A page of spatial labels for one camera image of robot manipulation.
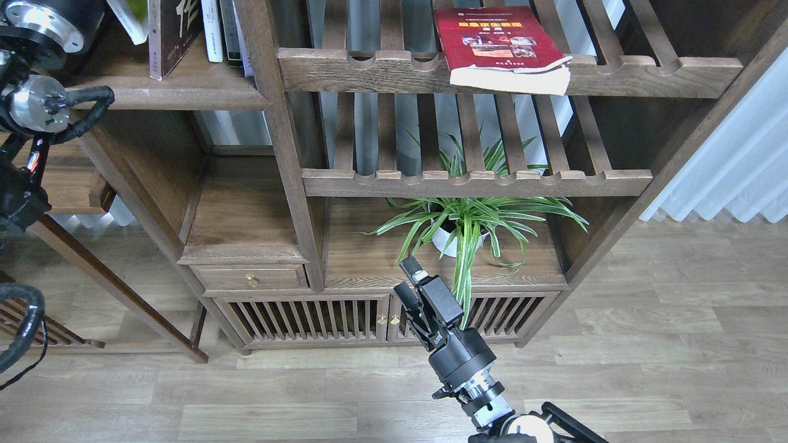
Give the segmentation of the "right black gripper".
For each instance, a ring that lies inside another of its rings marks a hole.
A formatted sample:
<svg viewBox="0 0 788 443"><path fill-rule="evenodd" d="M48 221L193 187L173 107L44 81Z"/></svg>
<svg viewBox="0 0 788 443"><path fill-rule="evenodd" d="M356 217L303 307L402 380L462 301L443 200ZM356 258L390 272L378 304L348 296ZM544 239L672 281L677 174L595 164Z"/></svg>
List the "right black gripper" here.
<svg viewBox="0 0 788 443"><path fill-rule="evenodd" d="M462 328L464 309L439 276L430 276L414 256L399 262L413 286L394 286L406 310L408 325L430 353L431 367L443 387L433 393L474 401L495 384L489 376L495 355L474 328Z"/></svg>

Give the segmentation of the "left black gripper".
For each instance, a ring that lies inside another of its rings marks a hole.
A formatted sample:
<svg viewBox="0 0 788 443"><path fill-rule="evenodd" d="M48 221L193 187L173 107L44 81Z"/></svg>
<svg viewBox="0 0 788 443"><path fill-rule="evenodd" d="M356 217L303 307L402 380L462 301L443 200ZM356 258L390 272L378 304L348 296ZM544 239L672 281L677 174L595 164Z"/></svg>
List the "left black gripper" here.
<svg viewBox="0 0 788 443"><path fill-rule="evenodd" d="M104 1L2 1L2 37L83 54L95 41Z"/></svg>

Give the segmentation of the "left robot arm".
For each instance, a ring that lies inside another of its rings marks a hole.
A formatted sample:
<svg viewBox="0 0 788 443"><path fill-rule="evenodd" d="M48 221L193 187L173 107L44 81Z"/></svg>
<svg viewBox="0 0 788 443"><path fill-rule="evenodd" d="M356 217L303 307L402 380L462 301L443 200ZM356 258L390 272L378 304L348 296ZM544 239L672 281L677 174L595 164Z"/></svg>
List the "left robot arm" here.
<svg viewBox="0 0 788 443"><path fill-rule="evenodd" d="M86 134L115 102L106 85L67 90L48 75L89 50L105 12L102 1L2 2L3 231L23 233L50 210L50 147Z"/></svg>

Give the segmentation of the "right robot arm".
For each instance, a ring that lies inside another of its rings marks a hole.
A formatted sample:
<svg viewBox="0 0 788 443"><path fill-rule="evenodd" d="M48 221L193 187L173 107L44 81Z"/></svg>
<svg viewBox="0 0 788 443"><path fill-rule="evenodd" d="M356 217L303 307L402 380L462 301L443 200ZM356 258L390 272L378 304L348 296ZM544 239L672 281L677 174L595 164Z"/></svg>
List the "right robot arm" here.
<svg viewBox="0 0 788 443"><path fill-rule="evenodd" d="M416 258L400 262L408 283L395 288L408 325L430 353L441 389L433 398L455 398L476 434L470 442L602 442L603 438L550 402L540 412L518 414L490 370L495 354L473 328L462 328L464 309L439 275L431 276Z"/></svg>

